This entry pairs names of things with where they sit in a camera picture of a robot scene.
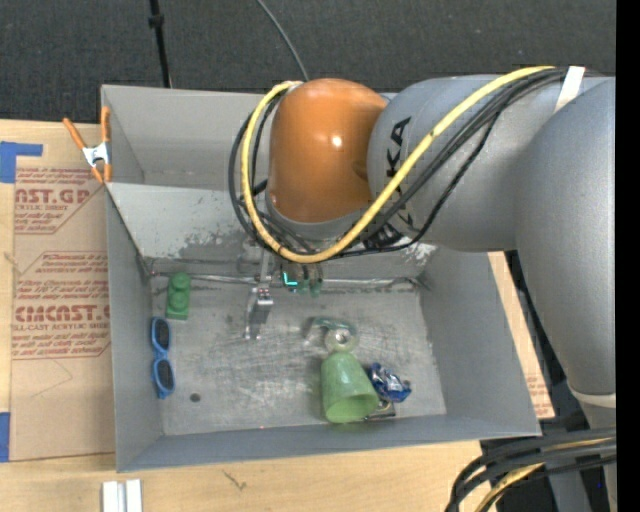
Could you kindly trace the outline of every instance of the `blue tape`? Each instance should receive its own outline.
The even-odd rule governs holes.
[[[9,413],[0,412],[0,462],[9,462]]]
[[[42,144],[0,142],[0,182],[16,182],[16,158],[18,156],[42,156]]]

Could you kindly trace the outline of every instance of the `sunglasses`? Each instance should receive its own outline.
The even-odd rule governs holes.
[[[151,379],[156,385],[158,398],[166,398],[176,388],[173,368],[167,358],[171,345],[171,326],[164,318],[151,319],[151,345],[153,346],[153,371]]]

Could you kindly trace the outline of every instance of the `gray robot arm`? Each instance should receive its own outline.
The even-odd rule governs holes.
[[[369,146],[373,195],[443,114],[492,78],[429,80],[394,97]],[[479,149],[423,241],[465,251],[516,249],[536,311],[590,425],[612,426],[615,78],[585,78],[577,97],[557,110],[561,87],[523,97],[491,128],[479,129],[391,222],[414,236]],[[450,136],[440,137],[440,147]],[[425,154],[416,168],[432,158]],[[399,194],[411,184],[407,180]],[[615,506],[615,467],[608,471]]]

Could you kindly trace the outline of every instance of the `gray bin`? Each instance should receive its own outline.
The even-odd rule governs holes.
[[[258,271],[227,197],[233,139],[260,96],[104,86],[114,182],[107,232],[119,471],[539,434],[486,254],[419,245],[323,265],[319,298],[272,291],[262,339],[243,339]],[[268,140],[269,126],[265,130]],[[266,169],[262,144],[258,167]],[[194,279],[172,320],[176,391],[157,398],[149,323],[167,276]],[[357,325],[354,352],[412,383],[394,418],[332,425],[318,316]]]

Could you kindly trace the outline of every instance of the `green plastic cup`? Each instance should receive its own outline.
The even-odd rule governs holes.
[[[332,423],[358,421],[378,407],[378,394],[349,352],[334,352],[322,363],[322,405]]]
[[[184,292],[173,292],[169,297],[169,305],[175,311],[182,311],[189,307],[189,296]]]

